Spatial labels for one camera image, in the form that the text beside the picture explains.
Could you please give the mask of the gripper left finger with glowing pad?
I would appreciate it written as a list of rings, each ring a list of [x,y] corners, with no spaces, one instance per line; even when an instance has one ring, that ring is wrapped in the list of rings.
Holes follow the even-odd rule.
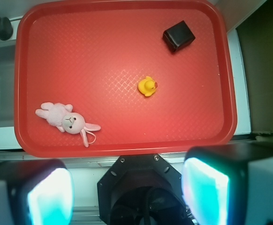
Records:
[[[0,225],[68,225],[70,171],[59,159],[0,162]]]

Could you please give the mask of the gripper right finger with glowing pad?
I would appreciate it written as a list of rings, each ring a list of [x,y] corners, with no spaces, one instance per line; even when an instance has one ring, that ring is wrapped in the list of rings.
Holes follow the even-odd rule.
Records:
[[[194,147],[181,187],[201,225],[273,225],[273,143]]]

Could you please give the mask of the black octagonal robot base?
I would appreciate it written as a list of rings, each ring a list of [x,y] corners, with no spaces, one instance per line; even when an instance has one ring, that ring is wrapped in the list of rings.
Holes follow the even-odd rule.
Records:
[[[160,155],[120,156],[97,183],[107,225],[194,225],[181,174]]]

